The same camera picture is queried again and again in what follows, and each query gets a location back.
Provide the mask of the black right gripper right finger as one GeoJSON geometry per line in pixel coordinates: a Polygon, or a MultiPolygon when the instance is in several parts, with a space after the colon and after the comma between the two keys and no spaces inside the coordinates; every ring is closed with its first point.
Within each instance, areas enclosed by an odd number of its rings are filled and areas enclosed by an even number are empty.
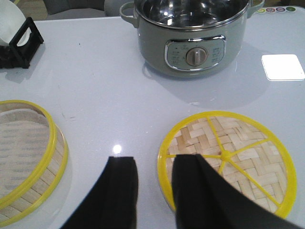
{"type": "Polygon", "coordinates": [[[297,229],[225,181],[201,155],[178,155],[172,189],[179,229],[297,229]]]}

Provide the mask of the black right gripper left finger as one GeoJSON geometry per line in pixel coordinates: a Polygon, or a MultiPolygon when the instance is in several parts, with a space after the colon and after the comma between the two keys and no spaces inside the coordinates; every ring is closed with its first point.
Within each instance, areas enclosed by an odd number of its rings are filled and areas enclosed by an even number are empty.
{"type": "Polygon", "coordinates": [[[108,158],[107,164],[63,229],[137,227],[138,172],[133,157],[108,158]]]}

